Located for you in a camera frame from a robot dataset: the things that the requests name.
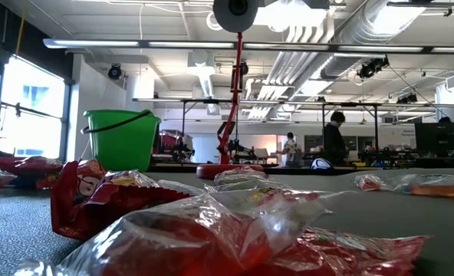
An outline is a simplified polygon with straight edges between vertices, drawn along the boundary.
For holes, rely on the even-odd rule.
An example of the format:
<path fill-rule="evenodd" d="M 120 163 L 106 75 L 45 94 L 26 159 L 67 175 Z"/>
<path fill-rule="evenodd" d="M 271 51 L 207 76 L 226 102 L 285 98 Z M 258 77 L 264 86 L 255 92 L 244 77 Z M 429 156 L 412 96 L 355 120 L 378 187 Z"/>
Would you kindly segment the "overhead light bar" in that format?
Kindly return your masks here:
<path fill-rule="evenodd" d="M 148 41 L 148 40 L 77 40 L 45 38 L 43 44 L 51 49 L 71 48 L 136 48 L 167 50 L 238 50 L 243 51 L 292 51 L 348 54 L 443 54 L 454 55 L 454 46 L 394 44 L 321 44 L 288 42 L 236 42 L 236 41 Z"/>

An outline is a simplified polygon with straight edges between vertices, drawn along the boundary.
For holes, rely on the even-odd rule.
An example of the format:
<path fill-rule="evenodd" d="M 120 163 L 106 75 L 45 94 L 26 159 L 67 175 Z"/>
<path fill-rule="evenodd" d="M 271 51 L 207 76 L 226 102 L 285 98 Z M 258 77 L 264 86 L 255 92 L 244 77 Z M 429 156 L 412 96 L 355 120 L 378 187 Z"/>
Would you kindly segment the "clear green candy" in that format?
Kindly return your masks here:
<path fill-rule="evenodd" d="M 235 212 L 247 212 L 249 209 L 275 204 L 278 201 L 313 201 L 321 194 L 315 191 L 295 190 L 284 183 L 260 179 L 219 186 L 204 185 L 204 188 L 216 201 Z"/>
<path fill-rule="evenodd" d="M 265 174 L 257 173 L 246 173 L 246 174 L 234 174 L 234 175 L 220 175 L 215 178 L 214 183 L 216 186 L 228 185 L 238 182 L 246 182 L 256 179 L 267 179 L 268 176 Z"/>

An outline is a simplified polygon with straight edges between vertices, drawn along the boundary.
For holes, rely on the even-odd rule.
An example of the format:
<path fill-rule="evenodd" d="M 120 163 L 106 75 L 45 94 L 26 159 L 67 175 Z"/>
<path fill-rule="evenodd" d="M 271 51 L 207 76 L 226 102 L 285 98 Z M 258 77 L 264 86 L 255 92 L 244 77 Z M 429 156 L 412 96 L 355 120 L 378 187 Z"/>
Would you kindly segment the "green plastic bucket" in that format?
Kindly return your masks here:
<path fill-rule="evenodd" d="M 89 110 L 81 133 L 90 138 L 91 155 L 108 171 L 149 168 L 161 119 L 150 110 Z"/>

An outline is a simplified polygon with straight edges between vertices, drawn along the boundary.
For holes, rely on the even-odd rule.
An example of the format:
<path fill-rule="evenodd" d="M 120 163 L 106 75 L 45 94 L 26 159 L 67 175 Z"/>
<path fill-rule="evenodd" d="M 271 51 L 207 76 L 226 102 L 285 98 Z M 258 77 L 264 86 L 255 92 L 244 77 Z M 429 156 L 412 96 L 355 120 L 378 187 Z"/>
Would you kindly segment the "red candy packet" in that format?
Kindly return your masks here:
<path fill-rule="evenodd" d="M 85 241 L 129 212 L 191 196 L 162 188 L 102 184 L 105 175 L 95 160 L 63 166 L 51 190 L 53 232 Z"/>
<path fill-rule="evenodd" d="M 413 276 L 413 262 L 427 239 L 370 238 L 312 227 L 242 276 Z"/>
<path fill-rule="evenodd" d="M 37 189 L 53 189 L 59 180 L 58 173 L 48 173 L 45 176 L 42 176 L 35 182 Z"/>
<path fill-rule="evenodd" d="M 63 164 L 58 159 L 43 156 L 0 157 L 0 170 L 15 176 L 37 177 L 59 173 Z"/>

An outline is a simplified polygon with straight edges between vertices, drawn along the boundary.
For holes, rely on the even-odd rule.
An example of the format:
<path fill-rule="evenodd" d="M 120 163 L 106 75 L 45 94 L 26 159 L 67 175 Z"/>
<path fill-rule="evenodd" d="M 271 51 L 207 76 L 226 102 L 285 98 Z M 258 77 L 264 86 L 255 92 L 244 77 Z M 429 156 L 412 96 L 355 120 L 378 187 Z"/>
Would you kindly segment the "white chair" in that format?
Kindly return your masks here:
<path fill-rule="evenodd" d="M 268 150 L 266 148 L 255 149 L 254 154 L 256 156 L 257 163 L 261 164 L 266 164 L 270 157 L 270 154 L 268 153 Z"/>

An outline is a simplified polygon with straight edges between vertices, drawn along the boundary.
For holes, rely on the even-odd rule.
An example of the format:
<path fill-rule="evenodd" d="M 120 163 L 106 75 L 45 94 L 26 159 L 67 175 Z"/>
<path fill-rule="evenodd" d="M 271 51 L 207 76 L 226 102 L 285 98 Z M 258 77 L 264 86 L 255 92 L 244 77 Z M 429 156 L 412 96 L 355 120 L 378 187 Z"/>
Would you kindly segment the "red background machine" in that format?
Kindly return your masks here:
<path fill-rule="evenodd" d="M 156 137 L 153 153 L 170 155 L 183 154 L 189 159 L 194 153 L 193 138 L 179 130 L 160 130 Z"/>

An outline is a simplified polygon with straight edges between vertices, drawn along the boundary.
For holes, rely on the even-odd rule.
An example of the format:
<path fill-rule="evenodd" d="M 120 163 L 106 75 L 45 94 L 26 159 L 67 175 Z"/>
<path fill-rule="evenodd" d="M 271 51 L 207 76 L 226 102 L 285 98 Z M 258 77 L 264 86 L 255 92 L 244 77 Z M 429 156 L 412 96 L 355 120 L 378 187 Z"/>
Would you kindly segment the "black monitor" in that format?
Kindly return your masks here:
<path fill-rule="evenodd" d="M 424 153 L 454 150 L 454 123 L 416 123 L 416 148 Z"/>

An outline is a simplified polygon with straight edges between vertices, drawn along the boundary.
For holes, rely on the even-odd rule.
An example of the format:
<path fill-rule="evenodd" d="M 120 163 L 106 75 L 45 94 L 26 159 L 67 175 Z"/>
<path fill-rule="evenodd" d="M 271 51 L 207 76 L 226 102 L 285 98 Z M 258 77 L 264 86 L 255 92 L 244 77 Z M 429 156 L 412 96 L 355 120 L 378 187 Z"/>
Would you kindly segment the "red desk lamp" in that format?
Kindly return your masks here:
<path fill-rule="evenodd" d="M 239 108 L 239 87 L 242 67 L 243 32 L 248 30 L 257 14 L 257 0 L 214 0 L 213 13 L 216 21 L 226 31 L 237 34 L 236 60 L 232 92 L 232 107 L 224 128 L 218 133 L 219 164 L 202 164 L 196 168 L 196 176 L 200 179 L 214 179 L 215 175 L 226 170 L 235 169 L 239 165 L 230 164 L 229 141 L 231 127 L 236 126 Z"/>

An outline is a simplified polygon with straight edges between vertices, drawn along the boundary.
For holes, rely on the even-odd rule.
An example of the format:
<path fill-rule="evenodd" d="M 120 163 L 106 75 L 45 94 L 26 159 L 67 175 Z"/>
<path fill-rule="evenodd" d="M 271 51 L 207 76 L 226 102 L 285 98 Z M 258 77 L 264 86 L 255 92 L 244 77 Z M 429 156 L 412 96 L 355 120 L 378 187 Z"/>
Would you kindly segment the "person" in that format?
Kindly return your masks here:
<path fill-rule="evenodd" d="M 324 157 L 332 165 L 343 165 L 347 158 L 347 148 L 340 132 L 346 117 L 340 111 L 331 114 L 330 121 L 324 126 Z"/>
<path fill-rule="evenodd" d="M 294 138 L 292 132 L 287 133 L 287 140 L 285 141 L 281 153 L 285 155 L 285 165 L 291 168 L 300 166 L 301 161 L 301 146 Z"/>

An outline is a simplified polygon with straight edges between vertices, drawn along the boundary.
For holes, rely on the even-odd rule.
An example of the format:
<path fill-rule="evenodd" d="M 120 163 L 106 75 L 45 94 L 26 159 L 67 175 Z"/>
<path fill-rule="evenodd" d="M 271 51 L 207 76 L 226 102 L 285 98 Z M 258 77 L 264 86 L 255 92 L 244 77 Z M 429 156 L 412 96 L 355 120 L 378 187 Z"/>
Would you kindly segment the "silver ventilation duct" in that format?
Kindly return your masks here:
<path fill-rule="evenodd" d="M 368 0 L 334 39 L 337 44 L 387 44 L 406 30 L 425 10 L 424 7 L 387 6 L 387 2 L 415 0 Z M 335 79 L 347 73 L 362 57 L 325 57 L 321 77 Z"/>

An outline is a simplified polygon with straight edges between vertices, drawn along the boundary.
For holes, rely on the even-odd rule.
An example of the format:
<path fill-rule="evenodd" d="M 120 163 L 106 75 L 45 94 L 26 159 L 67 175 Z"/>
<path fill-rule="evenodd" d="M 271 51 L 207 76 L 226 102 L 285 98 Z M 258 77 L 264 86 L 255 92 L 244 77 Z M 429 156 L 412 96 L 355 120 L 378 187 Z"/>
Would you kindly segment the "white blue ball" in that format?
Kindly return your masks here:
<path fill-rule="evenodd" d="M 326 170 L 326 169 L 333 169 L 333 168 L 334 167 L 332 166 L 332 164 L 324 158 L 314 159 L 311 164 L 311 169 L 314 169 L 314 170 Z"/>

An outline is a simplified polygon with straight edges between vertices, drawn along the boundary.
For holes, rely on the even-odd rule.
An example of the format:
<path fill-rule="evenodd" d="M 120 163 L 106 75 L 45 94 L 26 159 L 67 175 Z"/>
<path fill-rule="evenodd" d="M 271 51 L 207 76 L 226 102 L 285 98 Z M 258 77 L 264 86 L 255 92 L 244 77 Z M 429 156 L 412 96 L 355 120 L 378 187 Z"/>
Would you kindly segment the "black table mat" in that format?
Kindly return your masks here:
<path fill-rule="evenodd" d="M 454 276 L 454 199 L 393 192 L 362 192 L 354 173 L 341 176 L 274 175 L 295 189 L 342 192 L 314 224 L 370 237 L 430 235 L 415 263 L 415 276 Z M 0 189 L 0 276 L 23 258 L 56 264 L 79 242 L 51 230 L 48 190 Z"/>

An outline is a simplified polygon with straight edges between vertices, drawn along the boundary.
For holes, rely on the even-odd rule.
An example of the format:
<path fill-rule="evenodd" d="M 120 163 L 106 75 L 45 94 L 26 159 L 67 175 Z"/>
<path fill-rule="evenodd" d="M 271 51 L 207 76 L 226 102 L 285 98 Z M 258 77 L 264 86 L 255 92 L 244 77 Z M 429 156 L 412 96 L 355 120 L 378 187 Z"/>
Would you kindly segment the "black round ceiling device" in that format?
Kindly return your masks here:
<path fill-rule="evenodd" d="M 112 64 L 109 71 L 107 72 L 107 76 L 113 81 L 119 80 L 122 75 L 123 72 L 121 70 L 121 64 Z"/>

